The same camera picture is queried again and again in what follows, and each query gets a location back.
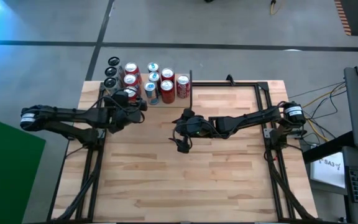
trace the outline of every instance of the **desk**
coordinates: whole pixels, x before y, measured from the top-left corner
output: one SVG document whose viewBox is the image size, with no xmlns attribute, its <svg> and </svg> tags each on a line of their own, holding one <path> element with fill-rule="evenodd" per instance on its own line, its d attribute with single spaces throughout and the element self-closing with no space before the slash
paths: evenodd
<svg viewBox="0 0 358 224">
<path fill-rule="evenodd" d="M 99 84 L 84 83 L 80 109 L 96 101 Z M 288 100 L 283 81 L 268 81 L 268 85 L 273 105 Z M 255 112 L 255 90 L 193 87 L 193 110 L 205 117 Z M 193 139 L 190 153 L 180 154 L 168 138 L 175 126 L 171 122 L 182 112 L 183 107 L 149 107 L 144 123 L 107 135 L 93 221 L 277 221 L 261 127 L 240 130 L 228 140 Z M 71 142 L 68 153 L 79 147 L 78 142 Z M 66 159 L 52 218 L 62 214 L 78 193 L 86 154 L 82 150 Z M 288 147 L 283 156 L 291 190 L 317 217 L 302 153 Z M 282 192 L 280 197 L 286 214 Z M 87 201 L 89 193 L 83 215 L 88 211 Z"/>
</svg>

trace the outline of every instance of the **can lid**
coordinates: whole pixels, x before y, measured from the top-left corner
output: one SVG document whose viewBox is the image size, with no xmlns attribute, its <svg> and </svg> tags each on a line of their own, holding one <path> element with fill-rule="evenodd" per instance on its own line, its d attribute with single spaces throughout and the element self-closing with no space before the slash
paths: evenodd
<svg viewBox="0 0 358 224">
<path fill-rule="evenodd" d="M 165 80 L 161 83 L 161 89 L 169 91 L 173 88 L 173 83 L 170 80 Z"/>
<path fill-rule="evenodd" d="M 157 71 L 157 70 L 160 68 L 160 66 L 159 66 L 157 63 L 155 63 L 155 62 L 150 62 L 150 63 L 147 65 L 147 68 L 149 69 L 149 71 L 155 72 L 155 71 Z"/>
<path fill-rule="evenodd" d="M 124 83 L 133 84 L 136 82 L 136 76 L 129 74 L 124 77 Z"/>
<path fill-rule="evenodd" d="M 164 68 L 161 72 L 161 75 L 165 78 L 171 78 L 173 74 L 172 68 Z"/>
<path fill-rule="evenodd" d="M 118 57 L 115 57 L 115 56 L 109 58 L 108 64 L 109 64 L 110 66 L 116 66 L 116 65 L 118 65 L 118 64 L 119 64 L 119 58 L 118 58 Z"/>
<path fill-rule="evenodd" d="M 103 85 L 106 88 L 112 88 L 117 84 L 117 80 L 115 78 L 107 78 L 104 80 Z"/>
<path fill-rule="evenodd" d="M 157 72 L 150 72 L 149 74 L 149 80 L 156 82 L 160 79 L 160 75 Z"/>
<path fill-rule="evenodd" d="M 137 65 L 134 62 L 129 62 L 125 65 L 125 71 L 133 72 L 137 69 Z"/>
<path fill-rule="evenodd" d="M 134 95 L 136 95 L 136 88 L 133 86 L 127 87 L 124 91 L 128 93 L 129 97 L 133 97 Z"/>
<path fill-rule="evenodd" d="M 181 85 L 186 85 L 187 83 L 189 83 L 189 77 L 187 77 L 186 75 L 179 76 L 178 83 Z"/>
<path fill-rule="evenodd" d="M 144 90 L 146 91 L 153 91 L 155 90 L 155 84 L 152 82 L 148 82 L 144 85 Z"/>
<path fill-rule="evenodd" d="M 117 69 L 114 68 L 114 67 L 108 67 L 105 69 L 104 71 L 104 74 L 107 76 L 107 77 L 113 77 L 115 76 L 117 73 Z"/>
</svg>

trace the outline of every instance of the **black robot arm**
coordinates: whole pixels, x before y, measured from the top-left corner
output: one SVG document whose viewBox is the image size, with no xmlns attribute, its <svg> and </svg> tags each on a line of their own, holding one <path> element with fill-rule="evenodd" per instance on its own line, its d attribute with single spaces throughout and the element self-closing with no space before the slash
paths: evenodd
<svg viewBox="0 0 358 224">
<path fill-rule="evenodd" d="M 93 108 L 104 100 L 104 107 Z M 103 96 L 88 110 L 65 109 L 44 105 L 23 108 L 21 128 L 26 131 L 47 130 L 61 134 L 65 138 L 78 139 L 85 147 L 96 144 L 99 132 L 97 129 L 108 129 L 116 133 L 131 123 L 141 123 L 147 110 L 147 103 L 138 98 L 135 102 L 128 100 L 125 91 L 113 96 Z M 91 128 L 80 129 L 64 122 L 86 123 Z"/>
<path fill-rule="evenodd" d="M 209 117 L 208 121 L 203 116 L 195 115 L 192 110 L 185 109 L 181 118 L 174 121 L 177 125 L 173 130 L 171 140 L 177 144 L 179 152 L 189 153 L 191 138 L 227 139 L 240 129 L 270 122 L 280 124 L 279 128 L 269 133 L 270 145 L 276 148 L 283 147 L 286 144 L 287 134 L 293 128 L 302 127 L 306 119 L 300 105 L 284 101 L 266 110 L 243 114 L 235 118 L 230 116 Z M 183 140 L 176 139 L 175 132 L 183 136 Z"/>
</svg>

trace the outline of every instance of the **gray floor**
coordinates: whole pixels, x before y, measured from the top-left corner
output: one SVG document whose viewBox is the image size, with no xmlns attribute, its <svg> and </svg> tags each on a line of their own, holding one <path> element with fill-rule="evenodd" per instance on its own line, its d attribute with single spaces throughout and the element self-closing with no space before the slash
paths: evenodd
<svg viewBox="0 0 358 224">
<path fill-rule="evenodd" d="M 115 0 L 105 42 L 244 44 L 358 47 L 345 35 L 334 1 L 286 0 L 276 16 L 269 0 Z M 0 0 L 0 40 L 96 42 L 108 0 Z M 75 107 L 94 47 L 0 45 L 0 121 L 19 127 L 22 107 Z M 285 80 L 289 96 L 340 82 L 343 69 L 358 65 L 358 52 L 278 50 L 137 49 L 102 47 L 92 80 L 102 80 L 107 59 L 150 61 L 196 80 Z M 306 104 L 329 89 L 294 98 Z M 319 119 L 333 134 L 350 130 L 346 95 L 334 99 L 339 112 Z M 307 108 L 312 111 L 316 105 Z M 324 104 L 318 114 L 334 108 Z M 47 140 L 24 223 L 47 217 L 67 141 L 41 131 Z M 313 190 L 318 215 L 344 216 L 340 195 Z"/>
</svg>

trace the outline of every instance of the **green mat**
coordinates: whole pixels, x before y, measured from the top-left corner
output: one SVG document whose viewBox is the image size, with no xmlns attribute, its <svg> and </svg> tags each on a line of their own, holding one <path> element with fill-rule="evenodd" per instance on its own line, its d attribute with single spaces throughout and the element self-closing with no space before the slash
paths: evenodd
<svg viewBox="0 0 358 224">
<path fill-rule="evenodd" d="M 44 146 L 45 140 L 0 123 L 0 223 L 22 223 Z"/>
</svg>

